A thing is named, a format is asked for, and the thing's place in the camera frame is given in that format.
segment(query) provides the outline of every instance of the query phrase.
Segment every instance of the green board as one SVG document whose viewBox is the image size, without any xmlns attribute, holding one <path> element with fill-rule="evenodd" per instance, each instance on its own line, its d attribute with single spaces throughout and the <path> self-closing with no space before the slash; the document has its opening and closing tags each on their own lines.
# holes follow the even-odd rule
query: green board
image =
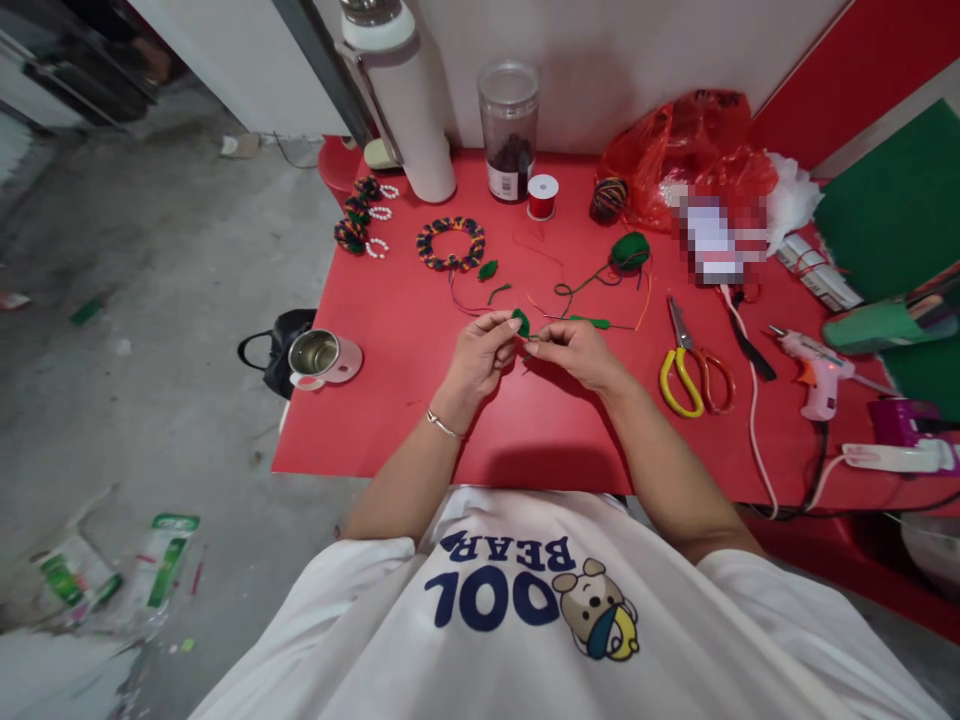
<svg viewBox="0 0 960 720">
<path fill-rule="evenodd" d="M 960 118 L 939 100 L 824 189 L 817 226 L 875 302 L 960 259 Z M 902 392 L 960 420 L 960 336 L 881 353 Z"/>
</svg>

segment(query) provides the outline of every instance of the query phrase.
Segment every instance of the pink glue gun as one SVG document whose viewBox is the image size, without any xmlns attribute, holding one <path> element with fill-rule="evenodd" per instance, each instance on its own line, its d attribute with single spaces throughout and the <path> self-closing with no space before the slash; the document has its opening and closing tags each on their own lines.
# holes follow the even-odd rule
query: pink glue gun
<svg viewBox="0 0 960 720">
<path fill-rule="evenodd" d="M 793 330 L 781 330 L 773 325 L 770 329 L 780 337 L 784 352 L 803 363 L 803 372 L 797 381 L 809 385 L 810 392 L 800 414 L 807 420 L 833 419 L 837 414 L 837 386 L 840 380 L 861 380 L 856 375 L 856 366 L 806 335 Z"/>
</svg>

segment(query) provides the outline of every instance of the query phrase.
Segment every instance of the red plastic bag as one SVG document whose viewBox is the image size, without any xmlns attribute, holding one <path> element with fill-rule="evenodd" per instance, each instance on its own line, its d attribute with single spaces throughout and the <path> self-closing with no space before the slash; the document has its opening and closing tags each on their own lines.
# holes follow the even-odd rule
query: red plastic bag
<svg viewBox="0 0 960 720">
<path fill-rule="evenodd" d="M 777 186 L 766 154 L 747 144 L 750 104 L 727 90 L 696 90 L 655 110 L 613 139 L 597 180 L 619 177 L 629 187 L 630 219 L 652 230 L 671 227 L 675 185 L 724 186 L 732 204 L 754 205 Z"/>
</svg>

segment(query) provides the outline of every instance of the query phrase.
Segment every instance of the small green stem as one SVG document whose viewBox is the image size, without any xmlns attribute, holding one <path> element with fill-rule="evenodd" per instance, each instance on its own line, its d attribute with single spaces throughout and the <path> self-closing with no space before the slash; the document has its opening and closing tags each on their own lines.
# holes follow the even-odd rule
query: small green stem
<svg viewBox="0 0 960 720">
<path fill-rule="evenodd" d="M 507 283 L 506 285 L 501 285 L 500 287 L 498 287 L 496 290 L 490 293 L 490 299 L 487 300 L 487 305 L 490 306 L 493 304 L 493 296 L 496 295 L 498 292 L 500 292 L 501 290 L 509 290 L 512 287 L 513 285 L 511 285 L 510 283 Z"/>
</svg>

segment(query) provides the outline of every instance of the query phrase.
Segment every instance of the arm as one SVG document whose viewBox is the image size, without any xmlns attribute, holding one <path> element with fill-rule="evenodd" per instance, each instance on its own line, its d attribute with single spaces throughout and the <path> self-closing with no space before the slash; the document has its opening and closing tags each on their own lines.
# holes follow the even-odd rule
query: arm
<svg viewBox="0 0 960 720">
<path fill-rule="evenodd" d="M 633 490 L 664 540 L 693 564 L 725 548 L 763 555 L 706 468 L 596 328 L 568 320 L 548 325 L 539 337 L 526 345 L 530 354 L 560 365 L 600 396 L 627 455 Z"/>
<path fill-rule="evenodd" d="M 440 422 L 458 435 L 470 428 L 480 403 L 513 361 L 520 320 L 510 314 L 488 313 L 460 333 L 447 377 L 430 401 Z M 419 544 L 450 486 L 460 444 L 424 414 L 360 496 L 343 537 L 409 537 Z"/>
</svg>

